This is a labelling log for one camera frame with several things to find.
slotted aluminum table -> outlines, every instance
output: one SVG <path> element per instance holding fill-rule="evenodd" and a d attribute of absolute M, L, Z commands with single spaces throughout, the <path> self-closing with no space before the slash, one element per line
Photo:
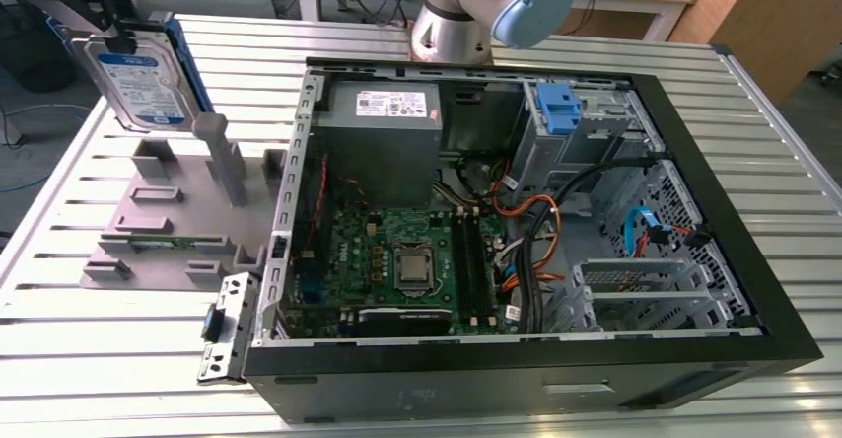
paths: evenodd
<path fill-rule="evenodd" d="M 182 19 L 211 99 L 246 156 L 284 147 L 306 56 L 407 58 L 400 30 Z M 675 410 L 292 429 L 250 386 L 195 384 L 199 333 L 215 294 L 76 286 L 135 174 L 128 156 L 142 138 L 122 129 L 100 101 L 0 257 L 0 436 L 296 431 L 319 436 L 842 436 L 842 196 L 739 65 L 703 45 L 575 37 L 554 37 L 530 50 L 497 47 L 494 56 L 501 65 L 661 78 L 826 358 Z M 176 152 L 203 152 L 190 134 L 168 137 Z"/>

power supply label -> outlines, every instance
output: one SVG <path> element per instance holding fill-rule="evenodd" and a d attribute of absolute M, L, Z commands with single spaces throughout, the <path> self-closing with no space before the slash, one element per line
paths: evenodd
<path fill-rule="evenodd" d="M 375 117 L 427 117 L 426 96 L 421 92 L 360 91 L 356 115 Z"/>
<path fill-rule="evenodd" d="M 158 60 L 115 53 L 100 53 L 96 57 L 127 111 L 150 124 L 183 123 L 184 112 L 166 86 L 172 82 L 172 75 Z"/>

side panel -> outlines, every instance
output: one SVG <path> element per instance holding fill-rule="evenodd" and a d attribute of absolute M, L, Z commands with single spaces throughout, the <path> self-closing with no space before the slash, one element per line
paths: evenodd
<path fill-rule="evenodd" d="M 757 367 L 651 364 L 247 379 L 288 423 L 315 423 L 674 407 Z"/>

metal bracket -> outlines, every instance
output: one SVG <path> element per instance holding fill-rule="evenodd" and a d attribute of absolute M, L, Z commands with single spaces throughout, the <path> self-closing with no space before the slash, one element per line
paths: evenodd
<path fill-rule="evenodd" d="M 259 279 L 239 273 L 223 280 L 216 304 L 211 305 L 202 337 L 208 341 L 202 355 L 200 386 L 244 384 L 242 367 L 251 337 L 251 322 L 256 307 Z"/>

chip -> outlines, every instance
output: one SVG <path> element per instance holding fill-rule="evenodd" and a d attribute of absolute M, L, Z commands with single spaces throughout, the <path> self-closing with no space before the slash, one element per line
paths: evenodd
<path fill-rule="evenodd" d="M 427 283 L 427 263 L 425 255 L 400 256 L 400 281 L 402 283 Z"/>

